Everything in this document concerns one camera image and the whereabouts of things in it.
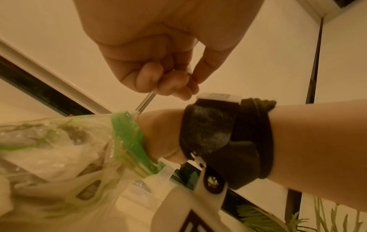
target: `plastic bag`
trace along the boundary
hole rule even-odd
[[[102,221],[124,189],[165,166],[145,154],[132,115],[0,126],[0,223]]]

